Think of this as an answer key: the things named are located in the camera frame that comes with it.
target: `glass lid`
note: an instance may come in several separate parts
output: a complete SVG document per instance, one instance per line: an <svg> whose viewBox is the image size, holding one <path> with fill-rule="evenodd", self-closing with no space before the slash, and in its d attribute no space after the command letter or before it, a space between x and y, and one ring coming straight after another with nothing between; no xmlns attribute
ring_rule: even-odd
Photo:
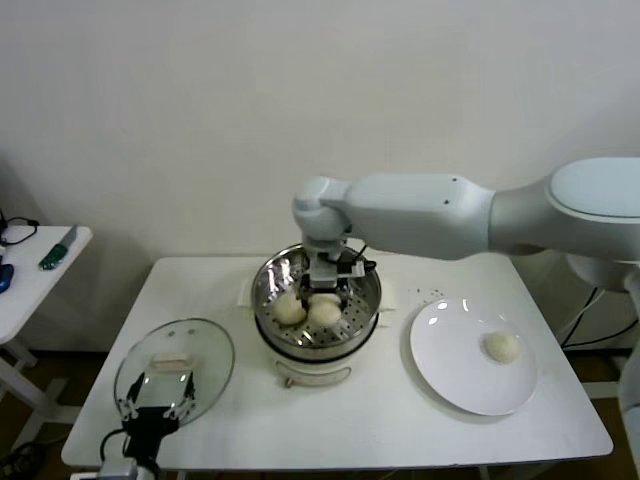
<svg viewBox="0 0 640 480"><path fill-rule="evenodd" d="M224 391L235 361L233 342L215 322L189 318L167 323L134 345L113 386L124 418L133 409L181 412L180 425L207 411Z"/></svg>

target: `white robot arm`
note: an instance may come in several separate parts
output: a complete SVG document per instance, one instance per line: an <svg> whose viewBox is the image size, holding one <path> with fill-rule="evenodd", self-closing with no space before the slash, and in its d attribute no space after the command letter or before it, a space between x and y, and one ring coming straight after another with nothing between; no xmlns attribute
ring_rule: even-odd
<svg viewBox="0 0 640 480"><path fill-rule="evenodd" d="M457 175L374 175L307 181L293 202L311 289L335 288L347 238L384 251L456 260L476 253L569 254L594 286L631 293L640 312L640 158L565 165L525 187L494 192ZM363 274L354 265L347 276ZM640 348L620 382L620 404L640 466Z"/></svg>

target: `small white table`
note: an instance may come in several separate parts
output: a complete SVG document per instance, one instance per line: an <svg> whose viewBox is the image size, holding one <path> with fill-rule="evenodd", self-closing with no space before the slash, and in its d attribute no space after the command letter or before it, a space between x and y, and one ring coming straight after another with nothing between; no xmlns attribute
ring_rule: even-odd
<svg viewBox="0 0 640 480"><path fill-rule="evenodd" d="M606 455L611 438L511 262L483 254L459 262L373 256L399 308L386 312L351 376L325 388L286 389L268 360L253 314L236 306L263 258L165 258L151 271L67 440L62 458L97 466L102 437L120 426L116 370L150 330L175 319L215 318L236 362L216 405L165 438L170 470L429 468ZM407 348L412 312L434 298L481 298L518 324L539 367L536 393L516 413L482 417L435 394ZM109 442L118 455L121 444Z"/></svg>
<svg viewBox="0 0 640 480"><path fill-rule="evenodd" d="M37 360L15 338L91 240L91 230L88 227L78 227L78 236L58 268L48 272L40 271L38 262L62 239L69 228L38 227L38 233L24 243L8 246L2 259L2 263L13 264L15 272L9 289L0 294L0 346L16 357L17 363L12 366L0 358L0 383L34 410L14 447L33 440L43 423L73 423L79 412L79 407L62 406L56 402L66 380L54 379L46 391L42 391L20 373L23 366L34 366ZM31 227L11 226L3 236L9 241L18 240L32 230Z"/></svg>

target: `white plate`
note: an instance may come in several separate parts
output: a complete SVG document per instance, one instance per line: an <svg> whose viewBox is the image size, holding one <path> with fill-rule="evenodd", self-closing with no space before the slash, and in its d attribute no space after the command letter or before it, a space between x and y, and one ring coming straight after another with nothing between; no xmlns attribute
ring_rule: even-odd
<svg viewBox="0 0 640 480"><path fill-rule="evenodd" d="M510 364L494 360L483 339L498 331L516 335L522 354ZM489 307L463 298L427 305L411 327L411 351L422 376L454 405L481 415L505 415L533 395L538 370L517 327Z"/></svg>

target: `wooden floor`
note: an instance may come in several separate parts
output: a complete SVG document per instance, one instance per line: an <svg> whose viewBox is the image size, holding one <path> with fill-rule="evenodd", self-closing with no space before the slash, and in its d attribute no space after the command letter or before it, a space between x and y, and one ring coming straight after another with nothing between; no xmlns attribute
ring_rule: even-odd
<svg viewBox="0 0 640 480"><path fill-rule="evenodd" d="M68 405L81 405L86 398L95 377L100 370L104 356L102 355L38 355L36 367L25 370L25 375L41 388L46 387L55 377L67 377L69 386L62 393L60 401ZM598 356L570 357L576 373L582 381L617 380L617 371L607 359ZM594 405L613 438L614 451L607 457L567 461L557 464L536 477L537 480L637 480L624 427L614 399L596 400ZM29 417L30 410L11 395L5 395L0 402L0 456L9 452L11 445ZM59 438L69 428L59 425L47 425L42 430L39 440ZM63 442L47 447L43 468L34 480L68 479L75 471L62 463L60 451ZM492 478L498 478L505 467L490 468ZM167 480L175 478L175 474L167 473ZM367 471L367 472L297 472L297 473L192 473L189 480L479 480L480 475L474 468L445 470L404 470Z"/></svg>

